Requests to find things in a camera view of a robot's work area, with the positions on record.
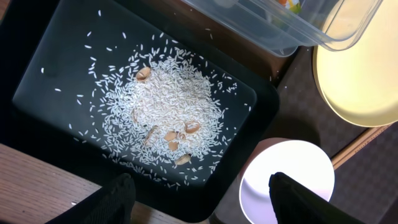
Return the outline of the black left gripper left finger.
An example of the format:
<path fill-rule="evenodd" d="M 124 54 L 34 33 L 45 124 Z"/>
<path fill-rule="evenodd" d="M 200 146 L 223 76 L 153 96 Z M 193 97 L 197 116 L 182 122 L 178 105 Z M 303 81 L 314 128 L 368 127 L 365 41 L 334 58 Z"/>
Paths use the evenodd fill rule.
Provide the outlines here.
<path fill-rule="evenodd" d="M 130 224 L 135 201 L 133 178 L 121 174 L 46 224 Z"/>

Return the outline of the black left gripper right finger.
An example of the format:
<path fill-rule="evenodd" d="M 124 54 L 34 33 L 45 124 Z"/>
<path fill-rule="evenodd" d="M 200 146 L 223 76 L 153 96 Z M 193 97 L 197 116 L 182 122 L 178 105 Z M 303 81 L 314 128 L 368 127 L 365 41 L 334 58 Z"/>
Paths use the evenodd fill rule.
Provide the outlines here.
<path fill-rule="evenodd" d="M 271 175 L 269 193 L 278 224 L 363 224 L 283 172 Z"/>

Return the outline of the white bowl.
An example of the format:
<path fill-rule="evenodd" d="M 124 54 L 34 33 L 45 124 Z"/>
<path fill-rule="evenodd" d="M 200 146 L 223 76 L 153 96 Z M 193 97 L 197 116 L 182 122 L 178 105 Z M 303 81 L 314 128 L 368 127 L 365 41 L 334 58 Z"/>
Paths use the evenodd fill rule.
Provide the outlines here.
<path fill-rule="evenodd" d="M 260 141 L 239 173 L 239 204 L 250 223 L 277 223 L 269 194 L 272 174 L 283 172 L 322 199 L 331 199 L 335 171 L 317 145 L 286 138 Z"/>

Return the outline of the pile of white rice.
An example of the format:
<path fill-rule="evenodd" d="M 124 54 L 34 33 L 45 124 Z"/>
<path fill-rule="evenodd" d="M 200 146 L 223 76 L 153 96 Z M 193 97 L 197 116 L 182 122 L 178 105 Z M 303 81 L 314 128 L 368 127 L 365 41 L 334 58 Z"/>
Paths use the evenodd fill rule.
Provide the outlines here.
<path fill-rule="evenodd" d="M 172 189 L 206 182 L 256 98 L 236 78 L 130 12 L 59 9 L 59 77 L 46 121 Z"/>

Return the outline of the green orange snack wrapper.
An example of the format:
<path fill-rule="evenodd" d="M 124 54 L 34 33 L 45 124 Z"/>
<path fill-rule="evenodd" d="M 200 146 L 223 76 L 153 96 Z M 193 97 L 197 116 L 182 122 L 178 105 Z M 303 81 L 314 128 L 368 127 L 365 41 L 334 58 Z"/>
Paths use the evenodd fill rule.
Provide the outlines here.
<path fill-rule="evenodd" d="M 298 14 L 302 9 L 299 0 L 277 0 L 277 2 L 294 14 Z"/>

